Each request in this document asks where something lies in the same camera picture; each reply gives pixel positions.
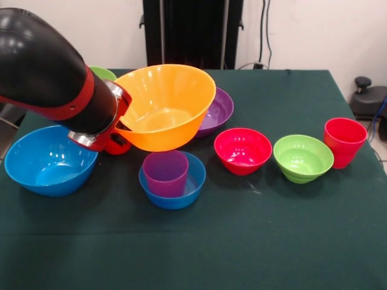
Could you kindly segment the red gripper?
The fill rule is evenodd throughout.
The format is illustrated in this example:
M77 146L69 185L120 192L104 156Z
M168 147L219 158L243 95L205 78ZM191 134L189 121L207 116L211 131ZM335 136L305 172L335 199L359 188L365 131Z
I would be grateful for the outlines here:
M105 151L111 155L121 155L131 148L131 143L118 130L128 132L132 130L119 119L128 110L132 98L121 86L110 86L109 89L117 100L117 113L110 127L96 136L91 149L98 152Z

